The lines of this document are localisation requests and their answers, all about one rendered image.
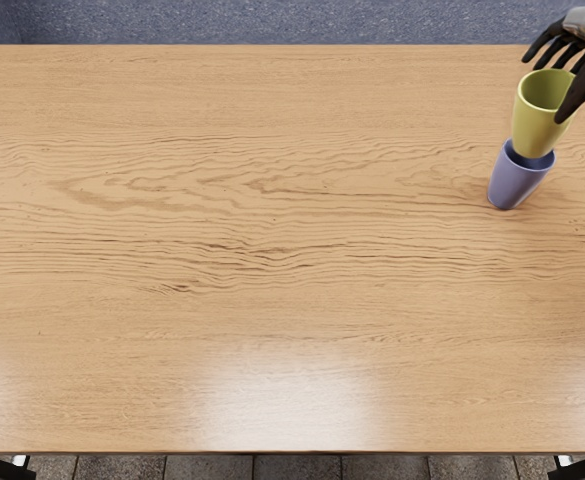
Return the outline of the lavender blue cup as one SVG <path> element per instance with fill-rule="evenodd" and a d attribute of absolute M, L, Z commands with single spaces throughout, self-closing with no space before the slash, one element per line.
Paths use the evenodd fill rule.
<path fill-rule="evenodd" d="M 488 201 L 498 209 L 511 210 L 523 203 L 541 184 L 556 162 L 554 150 L 542 157 L 520 155 L 508 138 L 495 160 L 487 187 Z"/>

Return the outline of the yellow-green cup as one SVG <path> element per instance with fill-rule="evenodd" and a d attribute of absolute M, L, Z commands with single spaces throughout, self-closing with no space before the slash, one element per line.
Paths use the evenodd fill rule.
<path fill-rule="evenodd" d="M 548 154 L 562 138 L 575 114 L 555 122 L 575 75 L 563 69 L 540 69 L 524 75 L 517 85 L 512 113 L 512 145 L 527 158 Z"/>

